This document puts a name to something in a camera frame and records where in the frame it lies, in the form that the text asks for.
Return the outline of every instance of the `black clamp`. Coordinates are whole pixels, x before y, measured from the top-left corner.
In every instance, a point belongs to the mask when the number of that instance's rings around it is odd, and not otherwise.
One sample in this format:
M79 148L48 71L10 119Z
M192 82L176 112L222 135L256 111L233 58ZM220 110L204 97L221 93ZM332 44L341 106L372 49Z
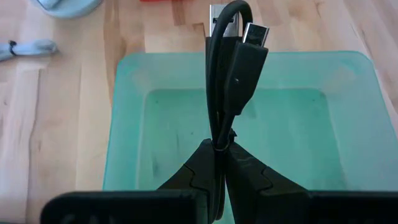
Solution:
M15 54L15 52L14 52L14 47L17 45L17 42L15 42L15 41L13 41L13 40L10 40L8 43L9 43L9 45L10 45L10 48L9 48L10 53L11 53L13 56L17 56L17 54Z

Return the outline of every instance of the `white object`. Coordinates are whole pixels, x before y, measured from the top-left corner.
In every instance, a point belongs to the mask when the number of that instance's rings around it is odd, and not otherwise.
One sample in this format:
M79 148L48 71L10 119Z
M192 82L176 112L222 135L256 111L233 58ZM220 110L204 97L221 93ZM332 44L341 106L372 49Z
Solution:
M51 40L35 40L30 43L17 44L12 51L18 55L48 55L56 52L57 45ZM14 55L10 52L10 45L0 44L0 62L12 58Z
M48 15L70 19L84 16L94 10L102 0L32 0Z

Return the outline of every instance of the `wooden floor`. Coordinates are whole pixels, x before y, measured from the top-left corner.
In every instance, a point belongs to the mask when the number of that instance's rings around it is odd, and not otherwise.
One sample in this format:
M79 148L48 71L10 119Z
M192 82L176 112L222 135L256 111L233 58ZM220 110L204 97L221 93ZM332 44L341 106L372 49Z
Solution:
M104 0L63 21L32 1L0 1L0 42L48 38L60 49L0 62L0 221L38 223L50 198L101 189L117 63L132 52L203 51L208 5L222 2ZM271 52L357 50L373 59L397 129L398 1L247 2L271 28Z

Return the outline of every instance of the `usb-a connector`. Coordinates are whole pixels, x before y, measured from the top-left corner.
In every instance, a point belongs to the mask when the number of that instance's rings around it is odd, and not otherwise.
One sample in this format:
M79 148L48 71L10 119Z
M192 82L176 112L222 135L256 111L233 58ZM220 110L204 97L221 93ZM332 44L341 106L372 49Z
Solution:
M210 37L213 33L214 27L216 26L218 16L221 14L222 10L227 4L213 4L210 5ZM239 35L239 14L231 19L226 30L224 32L224 37L237 37Z
M269 28L248 22L243 34L243 43L263 47L266 43Z

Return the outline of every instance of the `light blue object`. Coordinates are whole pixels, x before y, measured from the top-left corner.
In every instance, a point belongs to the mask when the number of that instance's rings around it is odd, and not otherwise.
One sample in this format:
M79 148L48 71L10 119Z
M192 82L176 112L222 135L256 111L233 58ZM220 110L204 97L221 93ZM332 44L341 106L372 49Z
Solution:
M32 0L41 7L47 14L62 18L71 19L84 16L93 11L102 0Z
M105 190L156 189L210 137L204 87L203 53L120 61ZM233 128L237 143L305 188L398 190L396 135L360 53L270 53Z

